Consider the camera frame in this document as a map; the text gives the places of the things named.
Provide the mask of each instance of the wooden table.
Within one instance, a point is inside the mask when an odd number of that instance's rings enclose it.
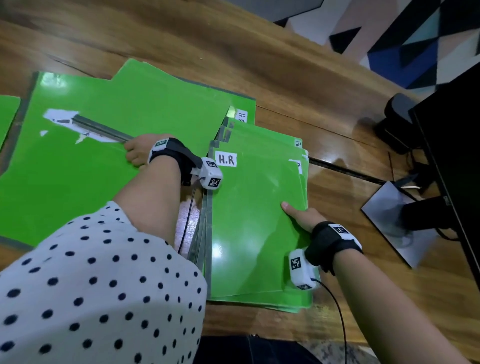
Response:
[[[402,91],[398,86],[217,0],[6,1],[0,54],[0,94],[25,97],[37,70],[110,78],[135,57],[173,75],[255,97],[257,125],[301,137],[310,151],[316,164],[309,171],[310,206],[345,224],[365,254],[452,343],[480,360],[480,293],[459,244],[439,239],[411,270],[360,212],[380,186],[371,181],[394,178],[391,160],[399,175],[405,171],[371,130],[387,100]],[[350,172],[332,170],[335,166]],[[188,200],[188,191],[182,198]],[[181,214],[178,231],[184,219]],[[21,254],[0,247],[0,268]],[[364,343],[336,279],[324,275],[323,280],[340,302],[347,339]],[[318,290],[314,301],[297,315],[211,304],[204,334],[341,341],[331,298]]]

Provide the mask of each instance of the hand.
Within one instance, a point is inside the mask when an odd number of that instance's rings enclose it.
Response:
[[[293,208],[287,202],[282,202],[281,206],[282,210],[285,211],[287,215],[293,217],[295,221],[308,232],[312,232],[313,228],[317,226],[318,223],[326,221],[326,219],[313,207],[302,211]]]
[[[125,156],[134,166],[148,163],[148,154],[155,142],[160,139],[175,138],[171,134],[142,134],[126,142],[123,146],[128,150]]]

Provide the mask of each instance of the white fabric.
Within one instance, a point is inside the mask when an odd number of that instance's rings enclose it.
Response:
[[[0,273],[0,363],[189,363],[206,282],[114,202]]]

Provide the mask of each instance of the person's right arm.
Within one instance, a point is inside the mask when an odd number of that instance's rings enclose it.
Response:
[[[309,232],[325,221],[312,208],[299,211],[285,204],[282,208]],[[360,330],[381,363],[469,363],[403,291],[362,253],[354,249],[336,253],[333,268]]]

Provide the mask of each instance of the computer monitor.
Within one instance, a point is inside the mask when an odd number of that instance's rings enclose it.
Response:
[[[480,288],[480,63],[409,111]]]

